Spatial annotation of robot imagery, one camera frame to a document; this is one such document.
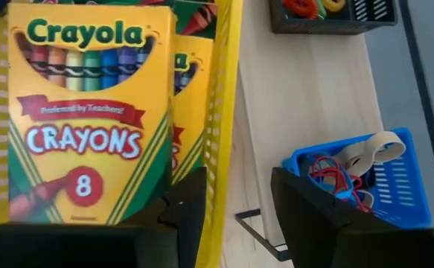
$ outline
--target wooden table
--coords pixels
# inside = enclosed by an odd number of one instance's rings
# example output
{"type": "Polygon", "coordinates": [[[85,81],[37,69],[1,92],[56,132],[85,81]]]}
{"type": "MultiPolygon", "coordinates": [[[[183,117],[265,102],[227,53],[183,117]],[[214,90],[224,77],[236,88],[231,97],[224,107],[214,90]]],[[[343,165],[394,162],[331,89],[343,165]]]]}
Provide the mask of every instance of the wooden table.
{"type": "Polygon", "coordinates": [[[283,243],[269,187],[271,168],[296,148],[383,126],[363,35],[275,35],[269,29],[267,0],[246,0],[243,10],[220,266],[292,267],[277,262],[236,223],[234,214],[261,208],[263,217],[250,224],[273,245],[283,243]]]}

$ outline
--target yellow basket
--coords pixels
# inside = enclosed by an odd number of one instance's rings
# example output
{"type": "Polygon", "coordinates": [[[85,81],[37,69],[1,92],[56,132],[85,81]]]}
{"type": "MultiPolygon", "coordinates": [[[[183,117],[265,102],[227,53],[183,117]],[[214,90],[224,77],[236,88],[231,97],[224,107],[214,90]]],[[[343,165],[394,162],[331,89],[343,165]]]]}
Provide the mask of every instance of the yellow basket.
{"type": "MultiPolygon", "coordinates": [[[[214,66],[204,133],[207,172],[205,222],[196,267],[218,267],[223,243],[226,188],[232,151],[235,84],[243,0],[216,0],[219,5],[214,66]]],[[[7,59],[6,21],[0,17],[0,223],[7,221],[7,59]]]]}

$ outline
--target blue basket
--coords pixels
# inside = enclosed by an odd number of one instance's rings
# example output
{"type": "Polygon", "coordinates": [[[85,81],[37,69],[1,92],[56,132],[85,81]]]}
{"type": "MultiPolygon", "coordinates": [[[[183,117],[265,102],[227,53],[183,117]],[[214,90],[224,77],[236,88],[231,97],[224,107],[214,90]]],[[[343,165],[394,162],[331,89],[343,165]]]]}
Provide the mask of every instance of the blue basket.
{"type": "MultiPolygon", "coordinates": [[[[431,223],[430,210],[425,197],[412,135],[406,128],[392,130],[406,145],[405,153],[398,159],[386,163],[375,163],[376,185],[370,192],[374,195],[374,213],[381,219],[403,229],[428,227],[431,223]]],[[[372,135],[348,138],[294,151],[291,158],[283,161],[283,168],[297,176],[298,162],[308,153],[326,152],[337,154],[344,147],[366,141],[372,135]]]]}

